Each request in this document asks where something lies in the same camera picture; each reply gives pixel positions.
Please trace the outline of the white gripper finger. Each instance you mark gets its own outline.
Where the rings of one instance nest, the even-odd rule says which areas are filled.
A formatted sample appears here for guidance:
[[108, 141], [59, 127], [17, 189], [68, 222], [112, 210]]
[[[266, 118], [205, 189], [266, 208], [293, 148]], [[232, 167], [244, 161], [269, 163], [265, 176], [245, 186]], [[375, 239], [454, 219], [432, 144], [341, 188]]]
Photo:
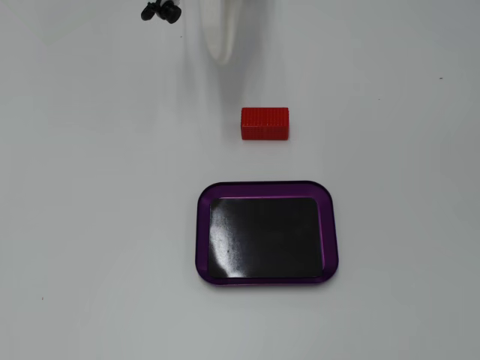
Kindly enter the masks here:
[[202, 30], [211, 57], [225, 65], [230, 60], [240, 16], [240, 0], [202, 1]]

